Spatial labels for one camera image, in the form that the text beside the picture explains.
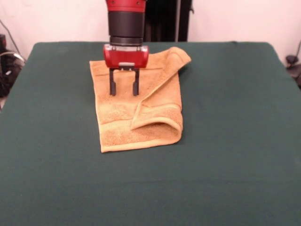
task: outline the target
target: dark doorway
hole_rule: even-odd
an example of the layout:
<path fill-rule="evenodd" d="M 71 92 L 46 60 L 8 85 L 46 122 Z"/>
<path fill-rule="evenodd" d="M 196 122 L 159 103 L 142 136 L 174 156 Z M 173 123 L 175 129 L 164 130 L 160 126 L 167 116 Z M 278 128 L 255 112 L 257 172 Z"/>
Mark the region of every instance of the dark doorway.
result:
<path fill-rule="evenodd" d="M 144 41 L 187 41 L 191 2 L 192 0 L 148 0 Z"/>

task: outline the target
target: metal pole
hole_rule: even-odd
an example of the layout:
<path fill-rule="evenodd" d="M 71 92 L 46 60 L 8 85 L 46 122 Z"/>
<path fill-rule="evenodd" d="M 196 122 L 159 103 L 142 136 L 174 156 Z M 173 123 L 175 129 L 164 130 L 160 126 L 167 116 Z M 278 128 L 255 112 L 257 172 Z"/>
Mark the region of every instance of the metal pole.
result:
<path fill-rule="evenodd" d="M 180 30 L 180 16 L 181 16 L 181 1 L 177 0 L 177 15 L 175 21 L 175 41 L 179 41 L 179 30 Z"/>

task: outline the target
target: green felt surface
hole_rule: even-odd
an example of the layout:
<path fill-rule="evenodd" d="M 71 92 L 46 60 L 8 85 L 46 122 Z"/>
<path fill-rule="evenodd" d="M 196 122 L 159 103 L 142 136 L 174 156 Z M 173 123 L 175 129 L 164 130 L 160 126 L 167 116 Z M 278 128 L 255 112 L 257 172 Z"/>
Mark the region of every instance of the green felt surface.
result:
<path fill-rule="evenodd" d="M 301 93 L 272 46 L 150 50 L 171 46 L 192 58 L 181 141 L 101 154 L 103 43 L 35 45 L 0 114 L 1 226 L 301 225 Z"/>

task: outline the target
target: black cable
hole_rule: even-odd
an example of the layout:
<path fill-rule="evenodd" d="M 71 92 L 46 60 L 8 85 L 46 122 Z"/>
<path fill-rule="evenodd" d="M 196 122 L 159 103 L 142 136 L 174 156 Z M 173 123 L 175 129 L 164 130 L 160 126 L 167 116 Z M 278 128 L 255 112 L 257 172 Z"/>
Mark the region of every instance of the black cable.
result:
<path fill-rule="evenodd" d="M 299 43 L 299 47 L 298 47 L 298 51 L 297 51 L 296 57 L 299 55 L 300 49 L 301 49 L 301 41 L 300 41 L 300 43 Z"/>
<path fill-rule="evenodd" d="M 19 51 L 19 49 L 18 49 L 18 46 L 17 46 L 16 43 L 15 43 L 15 40 L 13 39 L 13 36 L 11 35 L 9 29 L 4 25 L 4 23 L 2 22 L 1 19 L 0 19 L 0 24 L 1 24 L 1 25 L 4 27 L 4 29 L 8 32 L 8 35 L 9 35 L 10 39 L 12 40 L 12 42 L 13 42 L 13 44 L 14 44 L 16 50 L 17 50 L 17 52 L 20 54 L 20 51 Z"/>

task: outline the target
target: towel fold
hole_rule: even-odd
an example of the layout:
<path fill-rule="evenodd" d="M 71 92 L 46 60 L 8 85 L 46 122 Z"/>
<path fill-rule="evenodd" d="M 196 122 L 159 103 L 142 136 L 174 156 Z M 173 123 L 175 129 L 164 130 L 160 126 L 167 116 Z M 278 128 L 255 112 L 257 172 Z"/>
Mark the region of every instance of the towel fold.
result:
<path fill-rule="evenodd" d="M 102 153 L 170 145 L 181 139 L 178 71 L 190 61 L 177 47 L 150 54 L 147 67 L 140 70 L 140 94 L 136 97 L 134 72 L 114 72 L 117 94 L 113 97 L 105 62 L 90 61 Z"/>

